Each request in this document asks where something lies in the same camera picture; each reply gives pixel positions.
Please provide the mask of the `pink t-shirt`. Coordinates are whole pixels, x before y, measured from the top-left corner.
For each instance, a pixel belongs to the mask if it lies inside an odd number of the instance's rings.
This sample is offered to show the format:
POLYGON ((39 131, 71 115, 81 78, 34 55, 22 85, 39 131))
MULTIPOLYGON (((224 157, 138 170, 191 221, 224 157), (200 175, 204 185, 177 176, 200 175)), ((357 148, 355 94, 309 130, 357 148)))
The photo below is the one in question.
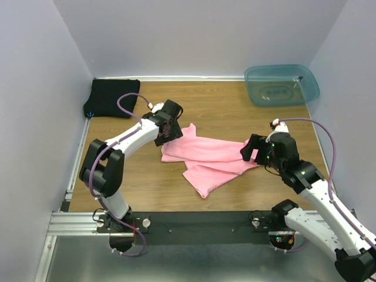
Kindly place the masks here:
POLYGON ((196 126, 182 129, 183 136, 164 144, 162 162, 183 162, 184 178, 205 199, 214 189, 258 166, 254 161, 257 150, 249 161, 244 161, 240 150, 245 142, 212 139, 197 135, 196 126))

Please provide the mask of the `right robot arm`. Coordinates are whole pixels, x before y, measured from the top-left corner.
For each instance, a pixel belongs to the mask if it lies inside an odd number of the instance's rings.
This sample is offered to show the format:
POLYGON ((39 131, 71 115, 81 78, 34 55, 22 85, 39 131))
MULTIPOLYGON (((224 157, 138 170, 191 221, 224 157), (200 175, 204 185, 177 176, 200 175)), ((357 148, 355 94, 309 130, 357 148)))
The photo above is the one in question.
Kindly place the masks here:
POLYGON ((286 132, 251 135, 240 151, 243 160, 254 160, 278 172, 282 181, 305 198, 325 221, 311 220, 291 200, 273 207, 281 225, 301 233, 334 262, 345 281, 366 281, 375 275, 375 234, 344 206, 324 175, 299 157, 296 141, 286 132))

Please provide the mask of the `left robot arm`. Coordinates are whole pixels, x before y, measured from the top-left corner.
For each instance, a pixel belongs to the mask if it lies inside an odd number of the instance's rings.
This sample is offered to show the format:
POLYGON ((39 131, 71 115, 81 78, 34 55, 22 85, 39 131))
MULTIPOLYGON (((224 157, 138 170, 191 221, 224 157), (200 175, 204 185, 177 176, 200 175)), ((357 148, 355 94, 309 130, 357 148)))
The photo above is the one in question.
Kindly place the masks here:
POLYGON ((131 225, 132 209, 119 190, 125 160, 149 142, 162 146, 183 136, 178 123, 183 108, 179 104, 168 99, 156 105, 150 103, 148 108, 150 111, 127 131, 106 141, 92 141, 79 172, 79 179, 109 218, 127 227, 131 225))

